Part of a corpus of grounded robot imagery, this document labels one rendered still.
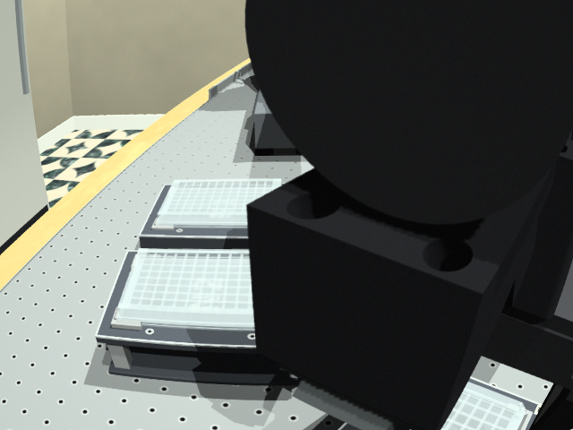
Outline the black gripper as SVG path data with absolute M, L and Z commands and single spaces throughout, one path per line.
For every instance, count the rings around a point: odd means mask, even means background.
M 482 357 L 553 383 L 529 430 L 573 429 L 573 260 L 554 316 L 504 305 Z

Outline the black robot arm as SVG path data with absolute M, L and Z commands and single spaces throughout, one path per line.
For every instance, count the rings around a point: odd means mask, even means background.
M 573 0 L 246 0 L 245 34 L 314 167 L 246 204 L 256 352 L 351 426 L 441 430 L 569 274 Z

